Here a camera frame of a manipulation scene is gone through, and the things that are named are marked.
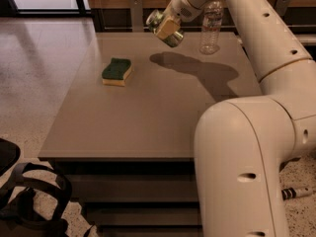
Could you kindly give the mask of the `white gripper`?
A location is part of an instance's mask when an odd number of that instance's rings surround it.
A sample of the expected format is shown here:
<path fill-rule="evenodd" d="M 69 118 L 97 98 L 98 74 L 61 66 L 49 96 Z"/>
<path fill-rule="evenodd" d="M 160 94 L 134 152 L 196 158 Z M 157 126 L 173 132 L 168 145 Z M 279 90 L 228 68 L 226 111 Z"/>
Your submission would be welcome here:
<path fill-rule="evenodd" d="M 171 0 L 166 12 L 180 19 L 182 22 L 191 22 L 199 16 L 204 6 L 214 0 Z M 164 40 L 180 28 L 180 25 L 170 16 L 166 17 L 159 25 L 155 36 Z"/>

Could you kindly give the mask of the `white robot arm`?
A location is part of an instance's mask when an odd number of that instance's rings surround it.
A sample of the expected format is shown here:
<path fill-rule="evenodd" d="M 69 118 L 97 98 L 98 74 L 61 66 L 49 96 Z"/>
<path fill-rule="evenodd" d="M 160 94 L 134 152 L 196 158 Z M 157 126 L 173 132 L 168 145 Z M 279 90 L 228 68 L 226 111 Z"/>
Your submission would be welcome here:
<path fill-rule="evenodd" d="M 171 0 L 157 37 L 212 0 Z M 262 90 L 198 121 L 195 168 L 203 237 L 288 237 L 279 168 L 315 147 L 316 63 L 267 0 L 225 0 Z"/>

